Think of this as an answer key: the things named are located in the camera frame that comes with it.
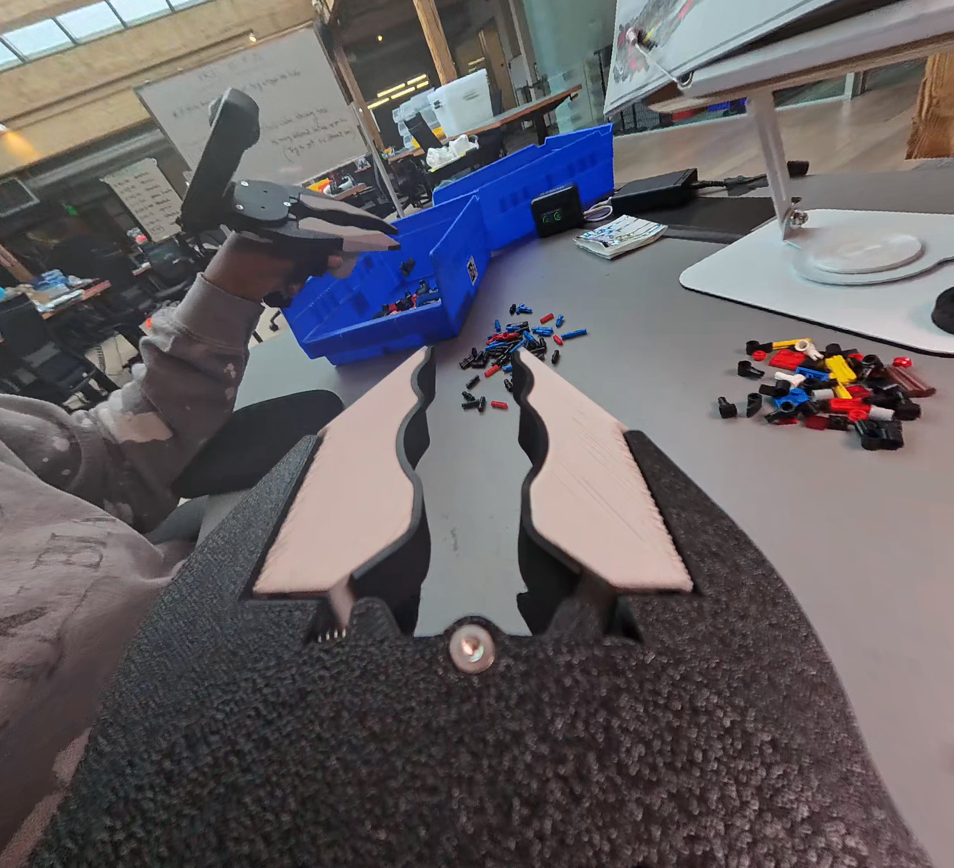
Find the heap of dark toy parts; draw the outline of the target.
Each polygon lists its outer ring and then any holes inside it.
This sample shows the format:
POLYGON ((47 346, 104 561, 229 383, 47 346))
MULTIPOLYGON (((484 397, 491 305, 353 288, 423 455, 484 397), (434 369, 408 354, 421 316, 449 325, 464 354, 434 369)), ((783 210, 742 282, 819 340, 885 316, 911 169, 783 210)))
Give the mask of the heap of dark toy parts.
POLYGON ((388 265, 383 272, 381 286, 383 300, 372 320, 401 315, 438 302, 441 291, 435 274, 425 272, 424 266, 413 257, 397 265, 388 265))

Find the person's black trouser leg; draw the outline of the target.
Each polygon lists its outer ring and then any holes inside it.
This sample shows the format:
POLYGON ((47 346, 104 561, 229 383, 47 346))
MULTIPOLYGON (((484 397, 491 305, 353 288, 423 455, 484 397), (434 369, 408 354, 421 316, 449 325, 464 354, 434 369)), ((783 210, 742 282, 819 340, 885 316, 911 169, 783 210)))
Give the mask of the person's black trouser leg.
POLYGON ((308 390, 236 409, 172 484, 173 495, 196 499, 255 486, 298 442, 343 411, 328 390, 308 390))

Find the person's grey sweatshirt torso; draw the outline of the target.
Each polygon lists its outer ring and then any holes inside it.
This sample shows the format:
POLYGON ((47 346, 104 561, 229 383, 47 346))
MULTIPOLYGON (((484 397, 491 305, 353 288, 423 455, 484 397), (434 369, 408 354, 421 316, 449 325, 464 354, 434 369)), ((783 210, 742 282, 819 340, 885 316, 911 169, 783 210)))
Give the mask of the person's grey sweatshirt torso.
POLYGON ((42 834, 177 567, 140 532, 171 508, 179 444, 131 386, 74 413, 2 397, 2 866, 42 834))

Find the white storage box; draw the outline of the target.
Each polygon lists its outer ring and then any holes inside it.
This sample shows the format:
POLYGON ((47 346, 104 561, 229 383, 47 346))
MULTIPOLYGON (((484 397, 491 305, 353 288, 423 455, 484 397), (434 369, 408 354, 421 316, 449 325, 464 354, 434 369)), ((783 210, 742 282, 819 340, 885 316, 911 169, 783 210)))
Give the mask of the white storage box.
POLYGON ((448 139, 469 134, 494 116, 485 69, 437 87, 428 102, 448 139))

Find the person's left hand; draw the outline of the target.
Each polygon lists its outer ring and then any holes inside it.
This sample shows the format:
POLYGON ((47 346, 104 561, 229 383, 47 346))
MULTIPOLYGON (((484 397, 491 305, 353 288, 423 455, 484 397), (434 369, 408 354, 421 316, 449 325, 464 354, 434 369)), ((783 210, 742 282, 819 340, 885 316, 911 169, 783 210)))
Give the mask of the person's left hand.
POLYGON ((304 289, 309 278, 348 278, 356 262, 355 255, 328 252, 311 240, 283 237, 259 241, 232 234, 203 276, 235 298, 281 307, 304 289))

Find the small whiteboard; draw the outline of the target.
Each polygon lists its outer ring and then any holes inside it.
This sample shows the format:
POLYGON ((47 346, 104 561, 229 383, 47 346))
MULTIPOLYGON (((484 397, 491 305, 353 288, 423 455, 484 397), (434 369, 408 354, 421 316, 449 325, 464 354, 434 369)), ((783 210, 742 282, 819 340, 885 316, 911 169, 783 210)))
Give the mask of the small whiteboard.
POLYGON ((150 241, 160 242, 181 233, 182 198, 154 158, 114 170, 102 177, 150 241))

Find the pile of mixed toy bricks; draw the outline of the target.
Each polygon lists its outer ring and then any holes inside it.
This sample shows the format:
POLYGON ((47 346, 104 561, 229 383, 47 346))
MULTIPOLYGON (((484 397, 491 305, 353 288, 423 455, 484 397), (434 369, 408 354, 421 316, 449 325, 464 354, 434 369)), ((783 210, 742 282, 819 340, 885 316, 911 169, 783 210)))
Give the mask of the pile of mixed toy bricks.
POLYGON ((733 373, 749 388, 738 400, 715 399, 721 420, 849 435, 869 453, 902 450, 909 425, 937 394, 905 355, 886 359, 809 337, 748 340, 733 373))

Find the holographic sticker sheet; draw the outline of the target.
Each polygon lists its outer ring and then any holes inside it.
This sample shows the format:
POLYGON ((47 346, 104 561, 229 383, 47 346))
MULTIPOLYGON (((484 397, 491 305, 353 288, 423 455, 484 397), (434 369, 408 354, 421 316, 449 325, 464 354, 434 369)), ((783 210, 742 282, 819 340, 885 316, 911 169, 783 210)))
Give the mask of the holographic sticker sheet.
POLYGON ((613 261, 660 240, 668 230, 662 223, 625 216, 579 233, 573 244, 586 254, 613 261))

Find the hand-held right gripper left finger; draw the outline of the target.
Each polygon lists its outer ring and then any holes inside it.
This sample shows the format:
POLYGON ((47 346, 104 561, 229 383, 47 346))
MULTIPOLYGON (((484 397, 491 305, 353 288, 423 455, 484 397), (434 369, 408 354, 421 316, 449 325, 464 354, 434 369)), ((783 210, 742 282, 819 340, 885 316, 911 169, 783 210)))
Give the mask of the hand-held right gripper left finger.
POLYGON ((254 577, 254 598, 319 599, 345 628, 362 599, 404 633, 417 620, 431 541, 417 468, 436 390, 423 346, 318 433, 254 577))

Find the pile of small connector pins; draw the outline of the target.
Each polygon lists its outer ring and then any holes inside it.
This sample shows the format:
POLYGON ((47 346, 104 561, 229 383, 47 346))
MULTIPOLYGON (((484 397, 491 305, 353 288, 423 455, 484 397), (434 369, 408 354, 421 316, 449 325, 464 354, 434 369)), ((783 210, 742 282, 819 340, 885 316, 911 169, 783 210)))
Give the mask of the pile of small connector pins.
POLYGON ((586 327, 570 328, 564 314, 532 318, 532 309, 525 303, 511 304, 508 314, 506 321, 495 319, 483 344, 472 345, 458 361, 460 370, 469 374, 460 393, 460 408, 465 413, 507 412, 521 381, 517 374, 520 356, 556 367, 565 346, 590 333, 586 327))

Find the white book stand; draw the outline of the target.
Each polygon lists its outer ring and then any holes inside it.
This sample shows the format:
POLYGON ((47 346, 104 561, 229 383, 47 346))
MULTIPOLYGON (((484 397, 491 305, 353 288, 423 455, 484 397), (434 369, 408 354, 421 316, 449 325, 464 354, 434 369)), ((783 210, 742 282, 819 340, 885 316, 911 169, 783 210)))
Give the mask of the white book stand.
POLYGON ((952 46, 953 0, 901 0, 700 68, 674 83, 684 106, 745 97, 775 218, 685 271, 680 284, 716 299, 952 357, 931 311, 952 287, 952 192, 914 183, 889 208, 863 182, 841 208, 791 190, 773 93, 952 46))

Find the grey desk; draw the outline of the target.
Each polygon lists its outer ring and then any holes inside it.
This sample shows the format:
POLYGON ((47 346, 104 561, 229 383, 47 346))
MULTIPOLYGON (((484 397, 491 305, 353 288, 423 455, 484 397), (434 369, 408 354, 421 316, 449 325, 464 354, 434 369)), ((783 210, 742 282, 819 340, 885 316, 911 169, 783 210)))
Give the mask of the grey desk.
POLYGON ((629 431, 694 591, 566 600, 263 671, 235 711, 256 851, 296 866, 930 866, 801 607, 644 434, 629 431))

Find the black power adapter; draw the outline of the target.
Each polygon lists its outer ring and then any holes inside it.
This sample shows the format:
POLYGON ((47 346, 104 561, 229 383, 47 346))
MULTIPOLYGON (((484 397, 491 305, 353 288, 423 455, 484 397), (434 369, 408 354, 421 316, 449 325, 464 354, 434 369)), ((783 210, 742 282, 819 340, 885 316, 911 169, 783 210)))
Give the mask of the black power adapter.
POLYGON ((676 170, 625 183, 611 196, 613 215, 640 217, 681 208, 697 195, 698 169, 676 170))

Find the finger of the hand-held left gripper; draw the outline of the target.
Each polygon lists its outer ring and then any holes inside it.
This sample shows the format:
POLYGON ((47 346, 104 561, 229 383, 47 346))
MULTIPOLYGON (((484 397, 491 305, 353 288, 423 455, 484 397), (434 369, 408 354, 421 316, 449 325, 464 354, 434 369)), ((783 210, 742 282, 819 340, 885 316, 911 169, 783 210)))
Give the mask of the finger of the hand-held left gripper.
POLYGON ((347 201, 324 194, 301 194, 298 198, 298 221, 300 228, 341 234, 343 230, 389 233, 389 223, 347 201))
POLYGON ((400 249, 397 229, 373 219, 361 225, 345 225, 339 232, 340 252, 395 252, 400 249))

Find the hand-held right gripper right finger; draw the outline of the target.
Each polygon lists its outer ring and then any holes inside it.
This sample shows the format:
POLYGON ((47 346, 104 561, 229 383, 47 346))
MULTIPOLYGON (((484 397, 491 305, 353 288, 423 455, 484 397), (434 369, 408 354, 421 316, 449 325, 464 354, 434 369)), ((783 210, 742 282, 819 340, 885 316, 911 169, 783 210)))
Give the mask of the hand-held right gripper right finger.
POLYGON ((529 352, 512 361, 521 484, 518 564, 525 619, 552 619, 569 599, 603 619, 621 597, 694 591, 634 451, 607 410, 529 352))

